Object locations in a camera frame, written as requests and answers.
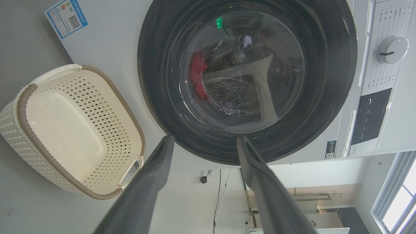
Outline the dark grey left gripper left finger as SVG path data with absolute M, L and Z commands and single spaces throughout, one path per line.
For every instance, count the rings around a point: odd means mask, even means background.
M 159 191 L 170 173 L 175 139 L 161 139 L 144 166 L 122 191 L 95 234 L 147 234 Z

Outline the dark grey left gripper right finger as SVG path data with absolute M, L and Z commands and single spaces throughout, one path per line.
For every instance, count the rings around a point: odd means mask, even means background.
M 315 234 L 315 228 L 245 136 L 237 139 L 244 182 L 254 196 L 265 234 Z

